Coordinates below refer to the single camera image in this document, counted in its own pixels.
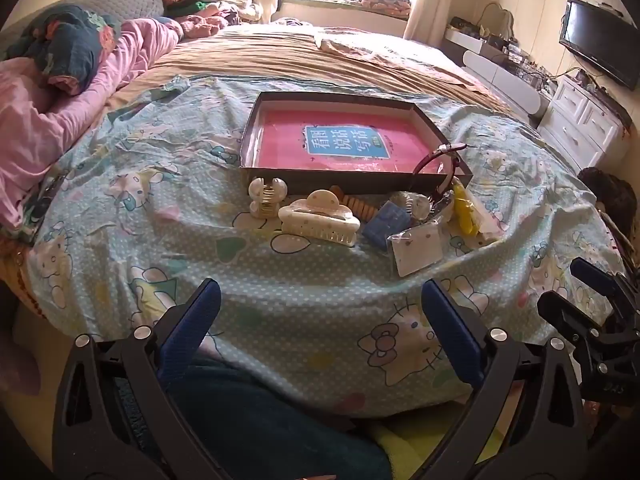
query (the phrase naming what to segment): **bed sheet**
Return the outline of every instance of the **bed sheet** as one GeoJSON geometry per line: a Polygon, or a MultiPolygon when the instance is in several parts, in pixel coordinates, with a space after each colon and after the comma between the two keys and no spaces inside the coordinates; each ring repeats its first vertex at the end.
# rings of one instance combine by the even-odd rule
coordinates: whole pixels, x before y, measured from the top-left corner
{"type": "Polygon", "coordinates": [[[605,300],[569,273],[583,256],[623,270],[594,196],[528,126],[457,100],[280,77],[177,76],[110,112],[49,176],[69,171],[26,269],[47,319],[75,336],[119,338],[187,300],[206,277],[223,291],[203,350],[308,406],[385,416],[464,394],[421,313],[435,278],[487,326],[541,342],[546,290],[601,322],[605,300]],[[238,147],[260,91],[336,91],[415,102],[467,142],[470,189],[504,237],[453,225],[444,258],[405,279],[362,238],[353,249],[282,234],[249,215],[238,147]]]}
{"type": "MultiPolygon", "coordinates": [[[[179,44],[172,53],[157,60],[143,76],[116,92],[90,129],[100,124],[105,113],[125,106],[141,92],[162,86],[177,74],[194,76],[201,73],[280,76],[340,86],[364,85],[392,93],[442,95],[462,103],[510,113],[507,105],[487,90],[479,91],[473,78],[469,78],[437,49],[350,28],[291,27],[271,23],[227,27],[212,38],[179,44]],[[319,38],[337,34],[348,37],[352,46],[361,46],[363,51],[368,49],[382,56],[365,59],[319,48],[319,38]],[[420,59],[422,68],[430,67],[429,73],[416,70],[415,62],[402,64],[403,58],[415,60],[416,57],[420,59]],[[451,73],[458,78],[453,84],[448,79],[451,73]]],[[[31,290],[30,277],[22,266],[24,248],[8,245],[6,241],[0,245],[0,279],[7,282],[30,310],[42,316],[31,290]]]]}

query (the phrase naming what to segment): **pink blanket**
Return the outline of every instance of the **pink blanket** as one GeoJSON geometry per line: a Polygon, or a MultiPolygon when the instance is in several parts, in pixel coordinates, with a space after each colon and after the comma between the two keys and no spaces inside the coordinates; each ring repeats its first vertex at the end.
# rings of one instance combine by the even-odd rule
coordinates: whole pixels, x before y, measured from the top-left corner
{"type": "Polygon", "coordinates": [[[182,35],[175,22],[150,18],[122,24],[116,49],[87,90],[62,95],[48,86],[32,59],[0,63],[0,223],[20,227],[20,202],[47,170],[78,140],[122,86],[172,51],[182,35]]]}

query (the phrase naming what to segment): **electronic device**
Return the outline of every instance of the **electronic device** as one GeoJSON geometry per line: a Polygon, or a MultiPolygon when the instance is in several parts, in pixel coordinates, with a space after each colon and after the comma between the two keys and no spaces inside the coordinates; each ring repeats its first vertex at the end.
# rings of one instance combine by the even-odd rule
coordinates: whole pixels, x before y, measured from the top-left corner
{"type": "Polygon", "coordinates": [[[620,84],[636,88],[640,31],[608,10],[567,0],[560,43],[620,84]]]}

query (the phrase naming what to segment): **yellow item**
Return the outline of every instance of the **yellow item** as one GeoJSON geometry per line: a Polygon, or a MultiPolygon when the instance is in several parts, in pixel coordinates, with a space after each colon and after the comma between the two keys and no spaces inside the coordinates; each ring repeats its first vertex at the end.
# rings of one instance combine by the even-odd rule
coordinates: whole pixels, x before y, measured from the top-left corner
{"type": "Polygon", "coordinates": [[[475,222],[473,202],[466,194],[466,189],[458,179],[453,180],[453,208],[458,217],[460,230],[464,235],[476,236],[479,231],[479,225],[475,222]]]}
{"type": "MultiPolygon", "coordinates": [[[[388,455],[394,480],[409,480],[464,409],[462,404],[447,402],[367,421],[365,430],[388,455]]],[[[497,454],[501,443],[502,436],[494,430],[478,462],[497,454]]]]}

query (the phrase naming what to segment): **box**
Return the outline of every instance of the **box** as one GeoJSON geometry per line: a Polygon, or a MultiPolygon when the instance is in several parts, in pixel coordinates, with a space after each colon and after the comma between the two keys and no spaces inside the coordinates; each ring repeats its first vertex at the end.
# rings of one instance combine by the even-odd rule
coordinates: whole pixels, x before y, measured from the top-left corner
{"type": "MultiPolygon", "coordinates": [[[[290,194],[340,186],[347,194],[409,190],[416,165],[449,141],[416,105],[326,92],[262,92],[242,135],[240,165],[254,178],[281,178],[290,194]]],[[[430,194],[451,168],[431,161],[410,190],[430,194]]],[[[461,161],[456,176],[472,177],[461,161]]]]}

